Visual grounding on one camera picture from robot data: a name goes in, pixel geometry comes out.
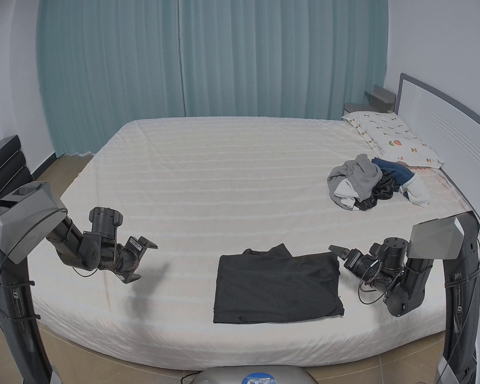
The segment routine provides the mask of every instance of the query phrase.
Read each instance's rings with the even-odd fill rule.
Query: pillowcase
[[[343,119],[365,138],[377,156],[410,167],[440,168],[443,161],[393,112],[351,112]]]

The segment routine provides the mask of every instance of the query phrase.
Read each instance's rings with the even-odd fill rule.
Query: curtain
[[[132,120],[185,116],[177,1],[43,0],[38,17],[57,155],[95,153]]]
[[[178,116],[339,119],[384,82],[387,0],[41,0],[57,155]]]
[[[386,0],[181,0],[187,116],[339,119],[383,85]]]

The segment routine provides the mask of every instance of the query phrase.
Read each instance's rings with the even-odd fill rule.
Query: gray sweater
[[[348,160],[343,165],[335,167],[327,178],[330,198],[343,209],[352,210],[340,202],[335,196],[335,190],[344,179],[352,184],[353,189],[359,195],[359,201],[368,199],[372,189],[382,178],[382,171],[378,165],[373,164],[367,155],[362,153],[355,160]]]

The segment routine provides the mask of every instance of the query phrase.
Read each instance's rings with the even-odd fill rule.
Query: blue clothing
[[[393,177],[394,177],[394,179],[395,179],[395,181],[398,185],[405,184],[414,175],[414,173],[410,169],[408,169],[407,167],[405,167],[401,164],[398,164],[398,163],[393,163],[391,161],[379,159],[378,157],[373,159],[372,163],[378,165],[378,167],[382,171],[390,172],[393,175]]]

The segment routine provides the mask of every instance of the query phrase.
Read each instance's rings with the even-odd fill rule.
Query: white headboard
[[[480,214],[480,116],[450,96],[404,73],[395,113],[430,145],[441,170]]]

